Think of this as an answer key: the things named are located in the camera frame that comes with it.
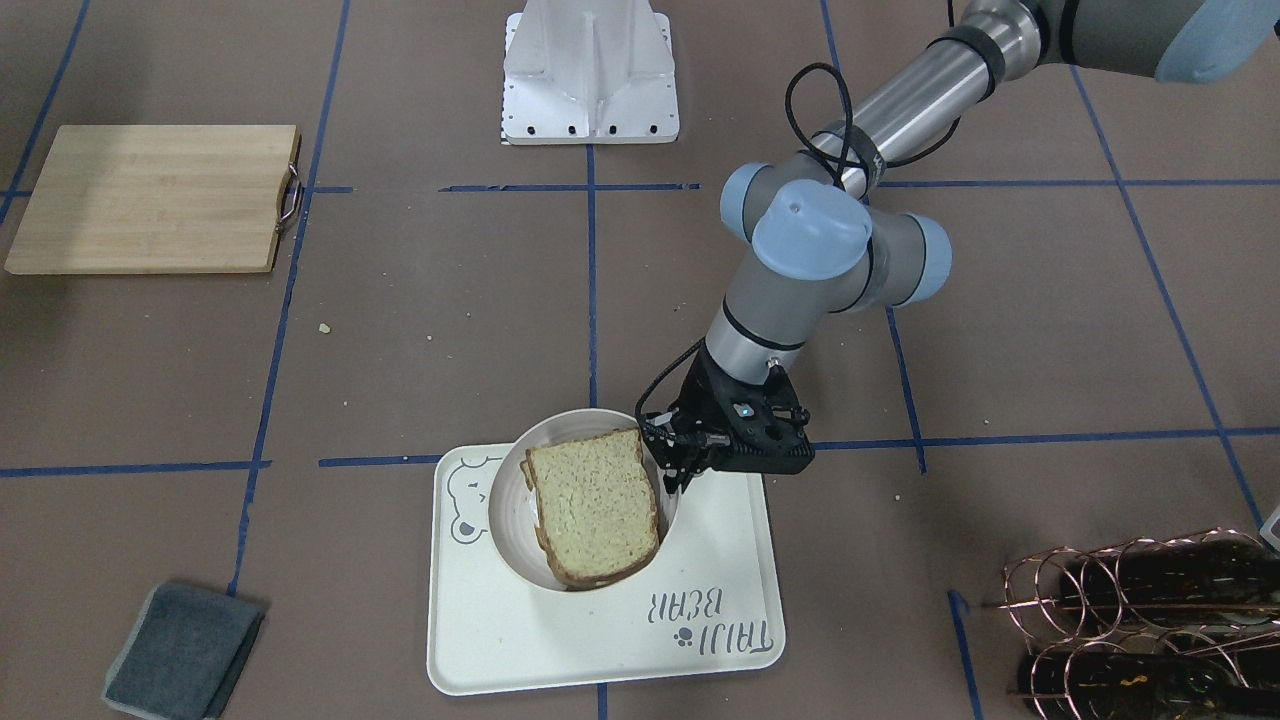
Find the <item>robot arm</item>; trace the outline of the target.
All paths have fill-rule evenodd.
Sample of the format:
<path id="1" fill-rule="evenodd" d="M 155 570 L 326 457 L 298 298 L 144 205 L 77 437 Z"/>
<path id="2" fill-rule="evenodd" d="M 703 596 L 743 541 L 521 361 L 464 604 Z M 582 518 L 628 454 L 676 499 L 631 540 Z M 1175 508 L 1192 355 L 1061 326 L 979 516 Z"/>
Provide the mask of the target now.
<path id="1" fill-rule="evenodd" d="M 814 459 L 809 411 L 790 369 L 824 316 L 901 307 L 946 283 L 954 249 L 940 223 L 874 209 L 888 170 L 920 161 L 963 114 L 1044 65 L 1160 83 L 1231 74 L 1277 32 L 1275 1 L 973 1 L 861 102 L 828 63 L 841 115 L 778 165 L 724 182 L 722 223 L 748 250 L 663 413 L 634 411 L 666 493 L 708 470 L 794 475 Z"/>

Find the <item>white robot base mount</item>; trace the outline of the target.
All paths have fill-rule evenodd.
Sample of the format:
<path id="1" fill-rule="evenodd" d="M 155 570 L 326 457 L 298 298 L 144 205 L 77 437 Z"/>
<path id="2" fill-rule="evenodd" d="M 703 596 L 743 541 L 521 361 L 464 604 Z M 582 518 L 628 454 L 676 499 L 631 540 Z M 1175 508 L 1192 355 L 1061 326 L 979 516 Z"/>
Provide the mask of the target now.
<path id="1" fill-rule="evenodd" d="M 506 18 L 503 72 L 504 143 L 680 136 L 672 27 L 649 1 L 529 1 Z"/>

